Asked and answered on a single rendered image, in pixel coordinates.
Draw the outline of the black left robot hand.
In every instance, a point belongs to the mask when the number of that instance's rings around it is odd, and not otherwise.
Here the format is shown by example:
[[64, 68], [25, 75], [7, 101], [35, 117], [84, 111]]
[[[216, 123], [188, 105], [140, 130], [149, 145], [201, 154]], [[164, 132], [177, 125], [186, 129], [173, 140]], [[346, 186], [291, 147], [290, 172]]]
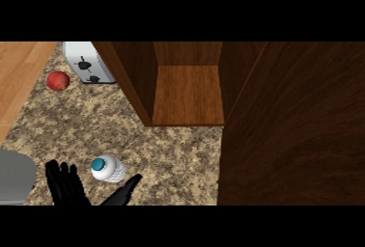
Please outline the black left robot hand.
[[[56, 206], [90, 206], [75, 165], [50, 160], [46, 163], [46, 178]], [[142, 180], [136, 174], [102, 202], [103, 206], [126, 206], [131, 200], [134, 188]]]

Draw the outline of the clear water bottle blue cap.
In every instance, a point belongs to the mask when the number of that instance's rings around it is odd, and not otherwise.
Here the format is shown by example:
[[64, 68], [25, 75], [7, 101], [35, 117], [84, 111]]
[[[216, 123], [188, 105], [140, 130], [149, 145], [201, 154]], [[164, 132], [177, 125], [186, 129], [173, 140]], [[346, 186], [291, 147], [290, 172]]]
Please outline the clear water bottle blue cap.
[[92, 162], [92, 174], [95, 179], [117, 183], [126, 177], [126, 165], [112, 155], [102, 154]]

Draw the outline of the brown wooden cabinet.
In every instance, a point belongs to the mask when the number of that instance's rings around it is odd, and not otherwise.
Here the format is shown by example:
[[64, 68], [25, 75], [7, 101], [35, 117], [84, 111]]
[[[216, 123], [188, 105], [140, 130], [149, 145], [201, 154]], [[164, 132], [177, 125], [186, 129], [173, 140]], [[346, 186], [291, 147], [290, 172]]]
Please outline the brown wooden cabinet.
[[93, 46], [146, 126], [222, 126], [262, 41], [96, 41]]

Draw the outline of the dark brown cabinet door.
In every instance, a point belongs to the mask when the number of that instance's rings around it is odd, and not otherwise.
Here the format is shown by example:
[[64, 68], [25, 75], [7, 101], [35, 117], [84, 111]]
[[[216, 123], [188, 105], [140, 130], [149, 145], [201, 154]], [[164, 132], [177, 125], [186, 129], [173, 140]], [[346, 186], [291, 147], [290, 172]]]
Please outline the dark brown cabinet door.
[[270, 42], [223, 127], [219, 205], [365, 205], [365, 41]]

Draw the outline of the grey rounded appliance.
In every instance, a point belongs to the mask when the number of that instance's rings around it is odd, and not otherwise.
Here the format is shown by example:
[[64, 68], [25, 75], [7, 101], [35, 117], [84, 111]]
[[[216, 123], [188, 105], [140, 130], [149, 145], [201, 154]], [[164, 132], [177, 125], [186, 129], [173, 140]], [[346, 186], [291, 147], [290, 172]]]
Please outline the grey rounded appliance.
[[30, 156], [0, 149], [0, 206], [24, 204], [34, 180], [35, 166]]

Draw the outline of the red apple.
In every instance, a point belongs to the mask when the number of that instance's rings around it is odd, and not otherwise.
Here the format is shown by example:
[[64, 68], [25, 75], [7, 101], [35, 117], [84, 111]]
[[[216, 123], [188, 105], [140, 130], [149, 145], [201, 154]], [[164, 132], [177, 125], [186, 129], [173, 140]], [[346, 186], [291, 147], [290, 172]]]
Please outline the red apple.
[[53, 91], [64, 91], [69, 86], [69, 76], [62, 71], [49, 74], [46, 84]]

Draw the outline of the white toaster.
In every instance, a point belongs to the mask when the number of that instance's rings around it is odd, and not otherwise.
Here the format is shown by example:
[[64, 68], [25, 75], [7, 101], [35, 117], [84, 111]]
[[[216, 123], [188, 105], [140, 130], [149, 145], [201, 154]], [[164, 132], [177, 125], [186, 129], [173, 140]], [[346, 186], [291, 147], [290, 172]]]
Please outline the white toaster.
[[65, 41], [62, 56], [84, 84], [114, 84], [115, 79], [89, 41]]

